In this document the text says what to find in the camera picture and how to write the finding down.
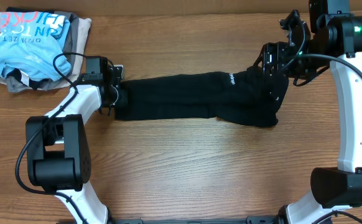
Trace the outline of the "black polo shirt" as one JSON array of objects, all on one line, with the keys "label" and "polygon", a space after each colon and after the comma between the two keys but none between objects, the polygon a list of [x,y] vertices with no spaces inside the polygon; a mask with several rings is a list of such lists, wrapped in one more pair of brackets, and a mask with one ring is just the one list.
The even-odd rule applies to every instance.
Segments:
[{"label": "black polo shirt", "polygon": [[289,80],[265,75],[259,67],[238,73],[209,72],[122,82],[128,104],[115,109],[123,121],[220,118],[269,128],[285,97]]}]

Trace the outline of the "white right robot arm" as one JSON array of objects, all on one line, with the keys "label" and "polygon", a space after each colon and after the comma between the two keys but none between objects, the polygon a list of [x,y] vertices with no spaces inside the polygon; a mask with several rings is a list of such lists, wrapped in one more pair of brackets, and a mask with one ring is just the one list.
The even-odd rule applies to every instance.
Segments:
[{"label": "white right robot arm", "polygon": [[256,65],[266,75],[292,78],[295,86],[331,71],[340,118],[338,164],[315,168],[299,201],[248,223],[330,223],[362,206],[362,16],[350,11],[348,1],[333,0],[310,1],[309,16],[304,22],[294,10],[281,20],[287,42],[265,44]]}]

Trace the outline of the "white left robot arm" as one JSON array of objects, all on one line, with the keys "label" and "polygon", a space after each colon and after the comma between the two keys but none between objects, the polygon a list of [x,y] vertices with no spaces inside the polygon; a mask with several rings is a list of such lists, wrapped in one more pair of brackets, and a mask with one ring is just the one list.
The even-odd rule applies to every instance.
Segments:
[{"label": "white left robot arm", "polygon": [[26,144],[16,162],[16,180],[33,194],[53,195],[75,223],[113,223],[110,210],[90,182],[91,156],[85,124],[95,111],[127,102],[120,83],[124,67],[106,57],[86,58],[86,72],[69,94],[44,116],[26,122]]}]

